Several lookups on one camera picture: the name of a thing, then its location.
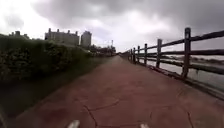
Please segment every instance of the gray cloud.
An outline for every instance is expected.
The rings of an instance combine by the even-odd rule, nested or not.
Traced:
[[[171,27],[179,31],[177,38],[183,37],[185,27],[192,28],[192,35],[224,29],[223,0],[51,0],[47,3],[36,3],[33,7],[41,16],[60,27],[81,24],[82,20],[94,18],[113,25],[110,23],[111,19],[125,12],[138,10],[148,18],[156,14],[161,20],[170,19]],[[157,37],[167,41],[177,39],[175,35],[170,36],[170,33],[165,32],[143,36],[149,40]]]
[[[22,28],[23,25],[24,25],[24,22],[23,20],[15,15],[15,14],[10,14],[10,15],[7,15],[4,17],[6,23],[7,23],[7,26],[8,27],[11,27],[11,28]]]

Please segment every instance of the red brick path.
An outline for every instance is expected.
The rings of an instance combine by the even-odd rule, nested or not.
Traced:
[[[224,128],[224,102],[114,57],[16,119],[17,128]]]

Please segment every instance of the green vegetation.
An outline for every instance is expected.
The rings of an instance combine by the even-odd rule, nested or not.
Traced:
[[[78,48],[0,36],[0,81],[44,77],[87,59]]]
[[[0,37],[0,105],[15,117],[105,59],[42,40]]]

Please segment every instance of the bush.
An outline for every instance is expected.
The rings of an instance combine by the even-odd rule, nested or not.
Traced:
[[[87,56],[81,49],[48,41],[0,36],[0,81],[49,75],[64,70]]]

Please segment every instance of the fence post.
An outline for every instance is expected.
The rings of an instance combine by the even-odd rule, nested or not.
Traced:
[[[135,48],[133,48],[133,63],[136,63]]]
[[[131,49],[131,56],[130,56],[130,61],[132,61],[133,59],[133,53],[132,53],[132,49]]]
[[[140,54],[140,46],[138,46],[138,63],[140,63],[140,61],[139,61],[139,54]]]
[[[161,45],[162,45],[162,39],[158,39],[157,40],[157,60],[156,60],[156,68],[159,68],[159,65],[160,65]]]
[[[145,44],[145,56],[144,56],[144,64],[147,65],[147,44]]]
[[[191,52],[191,28],[185,28],[185,34],[184,34],[184,65],[182,69],[182,78],[186,78],[189,66],[190,66],[190,52]]]

